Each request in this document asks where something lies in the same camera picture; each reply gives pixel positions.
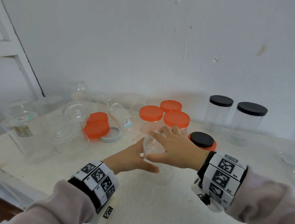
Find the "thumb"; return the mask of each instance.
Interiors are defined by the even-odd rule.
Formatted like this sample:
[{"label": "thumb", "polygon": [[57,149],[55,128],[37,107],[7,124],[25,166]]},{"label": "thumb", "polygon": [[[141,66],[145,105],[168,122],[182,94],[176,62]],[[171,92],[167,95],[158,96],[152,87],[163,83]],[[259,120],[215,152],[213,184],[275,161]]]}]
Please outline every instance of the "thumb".
[{"label": "thumb", "polygon": [[141,170],[145,170],[145,171],[148,171],[148,172],[151,172],[151,173],[158,173],[160,170],[157,166],[151,164],[151,163],[148,163],[146,161],[141,161],[139,166],[137,167],[138,169],[141,169]]},{"label": "thumb", "polygon": [[145,158],[154,163],[165,163],[167,164],[168,153],[149,153]]}]

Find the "right hand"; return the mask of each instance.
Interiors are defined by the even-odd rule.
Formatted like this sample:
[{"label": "right hand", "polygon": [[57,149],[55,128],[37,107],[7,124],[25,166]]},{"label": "right hand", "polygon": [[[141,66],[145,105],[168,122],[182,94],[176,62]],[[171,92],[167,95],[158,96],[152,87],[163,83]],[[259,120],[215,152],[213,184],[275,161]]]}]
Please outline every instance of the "right hand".
[{"label": "right hand", "polygon": [[149,135],[156,139],[166,150],[164,153],[147,154],[145,158],[151,162],[164,163],[179,168],[190,168],[198,171],[202,162],[207,158],[209,151],[200,149],[188,138],[184,137],[177,126],[169,128],[161,127],[160,133],[166,137],[149,132]]}]

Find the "orange lid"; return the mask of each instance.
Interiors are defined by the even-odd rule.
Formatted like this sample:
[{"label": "orange lid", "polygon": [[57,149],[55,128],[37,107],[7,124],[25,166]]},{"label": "orange lid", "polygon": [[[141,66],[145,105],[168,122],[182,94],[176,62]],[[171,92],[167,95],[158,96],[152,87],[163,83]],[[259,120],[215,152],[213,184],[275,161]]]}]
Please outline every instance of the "orange lid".
[{"label": "orange lid", "polygon": [[144,121],[159,121],[163,117],[163,111],[160,107],[145,106],[139,110],[139,117]]},{"label": "orange lid", "polygon": [[106,113],[103,112],[97,112],[97,113],[92,113],[90,114],[89,119],[87,120],[87,124],[90,124],[91,122],[94,121],[105,121],[108,122],[109,118],[108,115]]},{"label": "orange lid", "polygon": [[165,113],[168,113],[170,111],[181,111],[182,104],[180,102],[175,101],[175,100],[164,100],[161,102],[160,108]]},{"label": "orange lid", "polygon": [[110,131],[110,126],[106,121],[94,121],[84,127],[84,132],[89,139],[97,139],[105,136]]},{"label": "orange lid", "polygon": [[[188,138],[189,140],[191,140],[191,134],[189,134],[187,138]],[[217,143],[216,143],[216,141],[214,140],[213,146],[211,146],[211,147],[208,147],[208,148],[203,148],[203,147],[199,147],[199,146],[198,146],[198,147],[201,148],[201,149],[204,149],[204,150],[208,150],[208,151],[216,152],[216,146],[217,146]]]},{"label": "orange lid", "polygon": [[164,123],[170,128],[174,125],[178,126],[179,129],[187,128],[190,120],[190,117],[181,111],[171,111],[164,115]]}]

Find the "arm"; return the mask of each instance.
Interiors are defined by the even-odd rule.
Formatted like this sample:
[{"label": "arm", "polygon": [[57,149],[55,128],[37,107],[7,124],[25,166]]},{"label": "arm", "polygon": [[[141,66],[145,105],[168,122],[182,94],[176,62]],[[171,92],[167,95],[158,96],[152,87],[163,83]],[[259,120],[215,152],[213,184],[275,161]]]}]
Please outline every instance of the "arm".
[{"label": "arm", "polygon": [[[143,140],[104,159],[103,162],[115,175],[135,169],[158,173],[157,166],[143,161],[140,157],[140,153],[143,152]],[[69,181],[61,180],[54,186],[51,196],[34,202],[9,223],[80,224],[90,222],[94,217],[98,200],[92,192],[76,178],[71,178]]]},{"label": "arm", "polygon": [[[148,154],[146,158],[156,163],[199,171],[209,151],[198,148],[182,136],[177,126],[172,129],[162,127],[160,131],[166,137],[156,132],[149,134],[164,146],[166,152]],[[295,192],[285,184],[254,173],[248,166],[245,178],[225,212],[248,224],[291,224],[295,220]]]}]

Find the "left hand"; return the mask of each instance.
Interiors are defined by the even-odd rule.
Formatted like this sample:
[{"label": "left hand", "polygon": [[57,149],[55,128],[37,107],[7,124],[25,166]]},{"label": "left hand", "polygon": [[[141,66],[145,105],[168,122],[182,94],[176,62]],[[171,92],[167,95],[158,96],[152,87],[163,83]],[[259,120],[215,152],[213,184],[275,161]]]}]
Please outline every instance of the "left hand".
[{"label": "left hand", "polygon": [[143,161],[140,154],[143,152],[143,140],[139,140],[134,145],[106,158],[103,162],[114,172],[118,174],[124,171],[136,169],[145,170],[151,173],[158,173],[159,168],[151,163]]}]

